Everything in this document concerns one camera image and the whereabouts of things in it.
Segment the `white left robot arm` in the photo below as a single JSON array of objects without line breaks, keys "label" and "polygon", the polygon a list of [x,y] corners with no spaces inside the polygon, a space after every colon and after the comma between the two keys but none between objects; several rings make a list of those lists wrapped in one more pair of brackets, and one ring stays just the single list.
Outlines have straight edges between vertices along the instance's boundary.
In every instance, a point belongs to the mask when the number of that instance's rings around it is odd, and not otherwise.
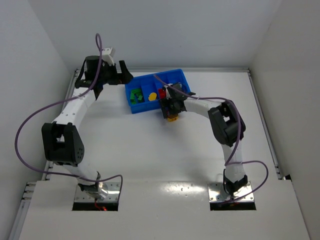
[{"label": "white left robot arm", "polygon": [[41,128],[45,158],[64,167],[77,178],[82,192],[100,201],[107,198],[108,189],[101,182],[100,173],[84,159],[85,146],[79,127],[104,85],[125,85],[133,79],[124,60],[119,61],[119,66],[121,72],[108,55],[87,56],[74,83],[72,100],[58,117]]}]

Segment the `red scalloped lego block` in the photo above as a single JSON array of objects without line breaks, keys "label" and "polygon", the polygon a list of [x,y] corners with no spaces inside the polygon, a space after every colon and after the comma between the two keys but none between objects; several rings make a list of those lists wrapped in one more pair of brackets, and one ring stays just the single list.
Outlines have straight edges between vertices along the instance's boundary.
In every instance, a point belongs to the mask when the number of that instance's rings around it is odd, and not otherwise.
[{"label": "red scalloped lego block", "polygon": [[159,88],[158,89],[158,96],[160,99],[165,99],[166,98],[166,90]]}]

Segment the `green rectangular lego brick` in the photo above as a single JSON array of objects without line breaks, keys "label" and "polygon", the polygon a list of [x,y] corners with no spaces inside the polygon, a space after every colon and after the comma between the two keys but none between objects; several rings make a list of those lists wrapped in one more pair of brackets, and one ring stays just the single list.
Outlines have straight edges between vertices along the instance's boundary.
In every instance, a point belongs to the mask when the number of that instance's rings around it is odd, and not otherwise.
[{"label": "green rectangular lego brick", "polygon": [[137,97],[138,99],[143,98],[143,93],[141,88],[135,88],[131,90],[130,99],[134,99],[135,97]]}]

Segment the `yellow rounded lego block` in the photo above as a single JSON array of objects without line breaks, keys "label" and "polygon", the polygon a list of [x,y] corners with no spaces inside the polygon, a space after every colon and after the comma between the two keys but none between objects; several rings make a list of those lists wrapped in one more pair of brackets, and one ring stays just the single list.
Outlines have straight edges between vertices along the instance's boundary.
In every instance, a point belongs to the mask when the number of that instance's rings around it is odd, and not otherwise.
[{"label": "yellow rounded lego block", "polygon": [[148,100],[150,102],[155,101],[157,99],[157,93],[156,92],[151,92],[148,96]]}]

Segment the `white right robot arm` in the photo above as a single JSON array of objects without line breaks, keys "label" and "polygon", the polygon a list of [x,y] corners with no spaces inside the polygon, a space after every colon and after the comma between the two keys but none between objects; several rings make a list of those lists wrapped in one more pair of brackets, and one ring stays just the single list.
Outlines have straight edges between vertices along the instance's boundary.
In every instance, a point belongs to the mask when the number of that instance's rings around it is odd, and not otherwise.
[{"label": "white right robot arm", "polygon": [[210,121],[213,136],[221,144],[225,169],[224,191],[233,196],[248,183],[243,167],[241,140],[246,126],[232,101],[213,101],[192,97],[185,93],[181,83],[168,84],[159,90],[159,104],[164,119],[172,120],[181,112],[201,115]]}]

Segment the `green half-round lego block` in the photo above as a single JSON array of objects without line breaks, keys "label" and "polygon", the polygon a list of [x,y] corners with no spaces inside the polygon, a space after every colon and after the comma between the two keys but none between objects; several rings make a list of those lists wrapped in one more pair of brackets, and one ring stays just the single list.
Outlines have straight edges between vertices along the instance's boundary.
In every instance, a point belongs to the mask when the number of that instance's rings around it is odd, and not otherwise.
[{"label": "green half-round lego block", "polygon": [[144,97],[143,96],[136,96],[134,95],[133,98],[130,99],[130,102],[132,105],[141,104],[144,103]]}]

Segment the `yellow striped lego block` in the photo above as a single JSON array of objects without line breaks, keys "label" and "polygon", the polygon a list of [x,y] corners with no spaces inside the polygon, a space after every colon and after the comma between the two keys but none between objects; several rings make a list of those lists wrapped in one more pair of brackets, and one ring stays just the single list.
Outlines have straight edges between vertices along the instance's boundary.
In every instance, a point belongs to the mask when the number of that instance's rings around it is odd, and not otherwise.
[{"label": "yellow striped lego block", "polygon": [[179,119],[179,115],[178,114],[170,115],[170,116],[167,117],[167,121],[170,122],[170,123],[174,122],[174,121],[176,121],[178,119]]}]

